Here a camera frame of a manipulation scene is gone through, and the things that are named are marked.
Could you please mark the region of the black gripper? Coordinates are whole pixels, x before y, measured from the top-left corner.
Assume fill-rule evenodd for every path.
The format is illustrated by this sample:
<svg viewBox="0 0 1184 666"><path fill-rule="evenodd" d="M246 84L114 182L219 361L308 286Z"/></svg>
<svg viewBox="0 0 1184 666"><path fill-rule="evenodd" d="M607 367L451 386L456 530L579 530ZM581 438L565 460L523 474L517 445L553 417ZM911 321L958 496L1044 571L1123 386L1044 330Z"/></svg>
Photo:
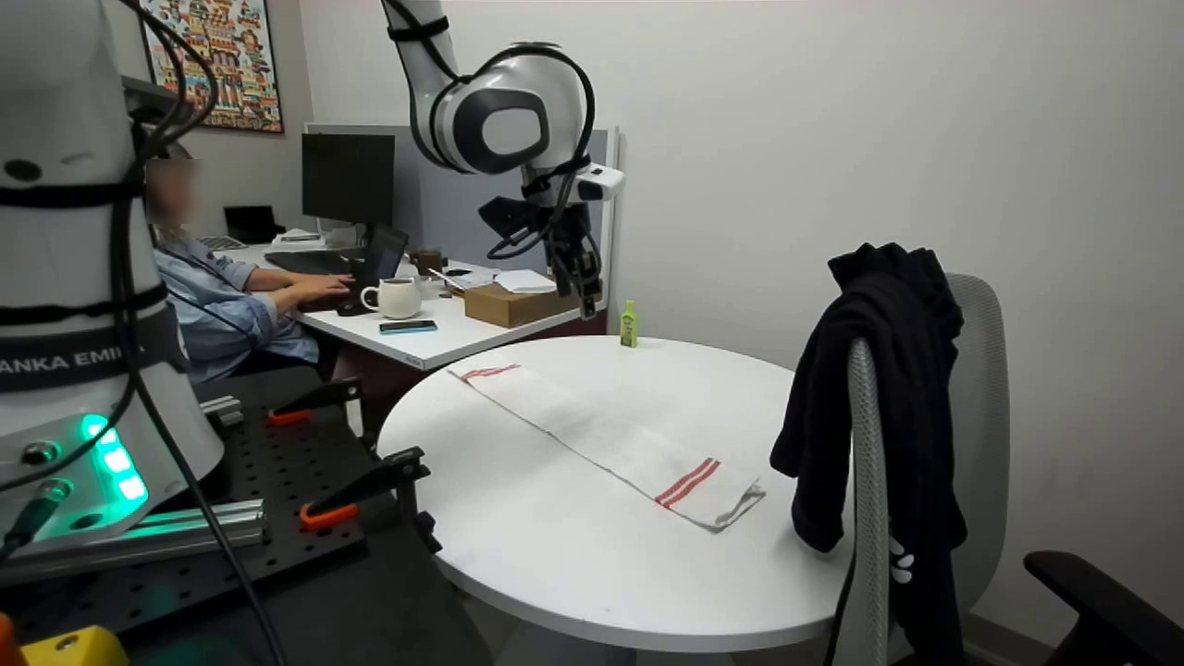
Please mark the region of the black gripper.
<svg viewBox="0 0 1184 666"><path fill-rule="evenodd" d="M490 248L494 258L515 258L546 248L547 270L562 291L605 290L605 258L585 203L547 208L494 195L479 215L498 234L498 243Z"/></svg>

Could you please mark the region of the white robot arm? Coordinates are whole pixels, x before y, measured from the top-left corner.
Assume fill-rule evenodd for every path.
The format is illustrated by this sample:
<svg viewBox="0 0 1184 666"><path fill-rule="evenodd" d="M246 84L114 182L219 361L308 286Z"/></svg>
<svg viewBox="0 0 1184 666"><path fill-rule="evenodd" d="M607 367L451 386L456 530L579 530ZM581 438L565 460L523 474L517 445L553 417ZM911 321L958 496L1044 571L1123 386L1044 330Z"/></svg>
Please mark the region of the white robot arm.
<svg viewBox="0 0 1184 666"><path fill-rule="evenodd" d="M596 92L553 43L463 75L436 0L383 0L417 149L458 175L523 176L515 215L557 276L600 265L562 222ZM205 123L183 95L140 124L104 0L0 0L0 530L12 550L123 531L207 478L227 445L186 377L155 270L145 164Z"/></svg>

